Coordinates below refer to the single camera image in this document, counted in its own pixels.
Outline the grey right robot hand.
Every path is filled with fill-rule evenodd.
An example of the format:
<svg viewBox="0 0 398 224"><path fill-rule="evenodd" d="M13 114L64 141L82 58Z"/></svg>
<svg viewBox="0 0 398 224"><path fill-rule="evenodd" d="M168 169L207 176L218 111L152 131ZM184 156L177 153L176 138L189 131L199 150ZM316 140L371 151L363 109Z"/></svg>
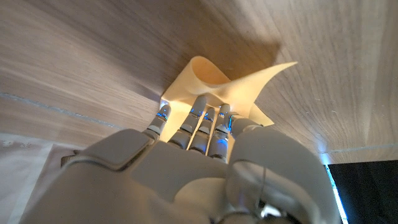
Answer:
<svg viewBox="0 0 398 224"><path fill-rule="evenodd" d="M163 142L163 106L61 160L23 223L339 223L325 167L285 134L199 96Z"/></svg>

